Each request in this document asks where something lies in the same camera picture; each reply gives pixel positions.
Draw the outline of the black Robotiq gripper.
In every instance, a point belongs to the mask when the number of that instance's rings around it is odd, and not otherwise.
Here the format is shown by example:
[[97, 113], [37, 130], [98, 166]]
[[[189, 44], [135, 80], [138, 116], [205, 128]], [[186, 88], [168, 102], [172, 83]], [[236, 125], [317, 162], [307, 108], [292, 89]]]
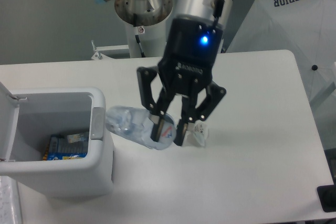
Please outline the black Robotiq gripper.
[[[223, 31], [191, 19], [172, 21], [164, 56], [158, 66], [139, 67], [136, 70], [142, 105], [149, 110], [154, 123], [151, 139], [157, 142], [163, 130], [164, 116], [175, 94], [182, 97], [181, 118], [174, 143], [182, 146], [187, 131], [197, 120], [205, 121], [227, 91], [212, 81], [212, 67], [221, 43]], [[159, 76], [162, 89], [155, 101], [151, 83]], [[198, 94], [206, 91], [199, 106]]]

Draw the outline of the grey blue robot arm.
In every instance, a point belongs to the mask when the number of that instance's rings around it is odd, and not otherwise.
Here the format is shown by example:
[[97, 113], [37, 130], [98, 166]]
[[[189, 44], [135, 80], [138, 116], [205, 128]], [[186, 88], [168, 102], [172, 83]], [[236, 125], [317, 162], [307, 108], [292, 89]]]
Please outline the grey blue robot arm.
[[181, 146], [186, 132], [204, 145], [195, 123], [205, 121], [226, 94], [213, 81], [212, 68], [233, 0], [95, 1], [114, 1], [130, 57], [160, 58], [156, 66], [137, 68], [143, 107], [111, 108], [107, 129], [157, 150]]

